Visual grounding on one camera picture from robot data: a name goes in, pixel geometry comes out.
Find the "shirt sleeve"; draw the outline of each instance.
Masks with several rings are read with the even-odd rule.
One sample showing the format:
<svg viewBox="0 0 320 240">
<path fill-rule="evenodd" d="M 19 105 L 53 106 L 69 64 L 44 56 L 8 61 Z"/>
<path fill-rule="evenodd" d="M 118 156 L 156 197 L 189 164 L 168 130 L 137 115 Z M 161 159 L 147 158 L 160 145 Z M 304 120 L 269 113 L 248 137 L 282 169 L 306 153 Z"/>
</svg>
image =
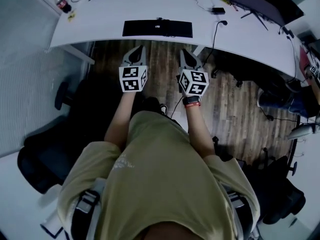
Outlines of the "shirt sleeve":
<svg viewBox="0 0 320 240">
<path fill-rule="evenodd" d="M 240 168 L 235 158 L 229 161 L 222 161 L 217 155 L 206 156 L 204 162 L 209 167 L 213 176 L 222 184 L 229 186 L 235 192 L 238 192 L 248 198 L 253 207 L 250 206 L 253 216 L 253 225 L 256 225 L 260 217 L 260 206 L 257 196 L 251 187 L 247 177 Z"/>
<path fill-rule="evenodd" d="M 80 193 L 90 189 L 96 178 L 108 178 L 120 154 L 115 144 L 105 141 L 92 142 L 83 149 L 59 194 L 57 211 L 63 225 L 71 203 Z"/>
</svg>

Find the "white desk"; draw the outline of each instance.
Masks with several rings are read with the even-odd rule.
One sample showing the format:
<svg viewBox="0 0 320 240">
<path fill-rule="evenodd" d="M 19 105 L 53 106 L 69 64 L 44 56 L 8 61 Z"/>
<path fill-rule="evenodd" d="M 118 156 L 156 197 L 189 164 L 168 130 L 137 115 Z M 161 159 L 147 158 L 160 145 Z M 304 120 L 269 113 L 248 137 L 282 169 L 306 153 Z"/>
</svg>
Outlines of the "white desk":
<svg viewBox="0 0 320 240">
<path fill-rule="evenodd" d="M 212 15 L 196 5 L 193 0 L 81 0 L 70 4 L 75 9 L 75 18 L 69 22 L 63 13 L 55 28 L 50 47 L 97 40 L 142 39 L 179 42 L 212 47 L 213 35 L 218 21 L 226 20 L 228 25 L 219 24 L 214 48 L 258 61 L 273 67 L 290 77 L 304 80 L 299 70 L 293 48 L 285 34 L 278 34 L 279 26 L 264 21 L 269 29 L 253 15 L 241 19 L 247 12 L 238 11 L 221 0 L 198 0 L 205 9 L 223 7 L 224 15 Z M 163 19 L 192 22 L 193 38 L 165 36 L 122 36 L 125 21 Z M 297 37 L 292 39 L 296 56 L 300 55 L 301 44 Z"/>
</svg>

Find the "red bottle label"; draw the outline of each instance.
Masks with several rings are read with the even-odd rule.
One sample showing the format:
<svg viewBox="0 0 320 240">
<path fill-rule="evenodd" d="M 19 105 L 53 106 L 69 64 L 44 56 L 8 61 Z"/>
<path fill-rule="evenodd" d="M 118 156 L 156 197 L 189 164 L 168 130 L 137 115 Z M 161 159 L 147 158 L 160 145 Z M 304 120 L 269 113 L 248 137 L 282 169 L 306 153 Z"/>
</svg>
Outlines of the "red bottle label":
<svg viewBox="0 0 320 240">
<path fill-rule="evenodd" d="M 66 4 L 67 4 L 67 1 L 66 1 L 66 0 L 61 0 L 61 1 L 57 4 L 57 6 L 58 6 L 60 9 L 62 9 L 63 7 L 66 6 Z"/>
</svg>

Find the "cable plug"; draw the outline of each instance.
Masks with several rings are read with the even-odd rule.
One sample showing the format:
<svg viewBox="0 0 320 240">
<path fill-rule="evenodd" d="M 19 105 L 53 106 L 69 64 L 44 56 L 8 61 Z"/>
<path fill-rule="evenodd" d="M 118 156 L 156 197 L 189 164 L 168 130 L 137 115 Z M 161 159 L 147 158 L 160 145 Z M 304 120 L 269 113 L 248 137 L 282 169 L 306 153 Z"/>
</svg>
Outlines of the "cable plug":
<svg viewBox="0 0 320 240">
<path fill-rule="evenodd" d="M 275 118 L 274 118 L 272 115 L 270 115 L 270 114 L 267 114 L 267 115 L 266 115 L 266 119 L 268 119 L 269 121 L 275 120 Z"/>
</svg>

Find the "black watch strap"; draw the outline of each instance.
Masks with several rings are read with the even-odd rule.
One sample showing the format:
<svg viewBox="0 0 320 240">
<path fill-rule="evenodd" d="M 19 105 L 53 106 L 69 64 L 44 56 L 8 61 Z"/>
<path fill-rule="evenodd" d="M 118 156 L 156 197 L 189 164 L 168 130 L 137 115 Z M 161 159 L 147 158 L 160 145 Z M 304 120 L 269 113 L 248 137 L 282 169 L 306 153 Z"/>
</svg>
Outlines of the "black watch strap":
<svg viewBox="0 0 320 240">
<path fill-rule="evenodd" d="M 199 96 L 185 97 L 182 99 L 182 102 L 183 102 L 183 105 L 187 105 L 194 102 L 200 102 L 200 97 Z"/>
</svg>

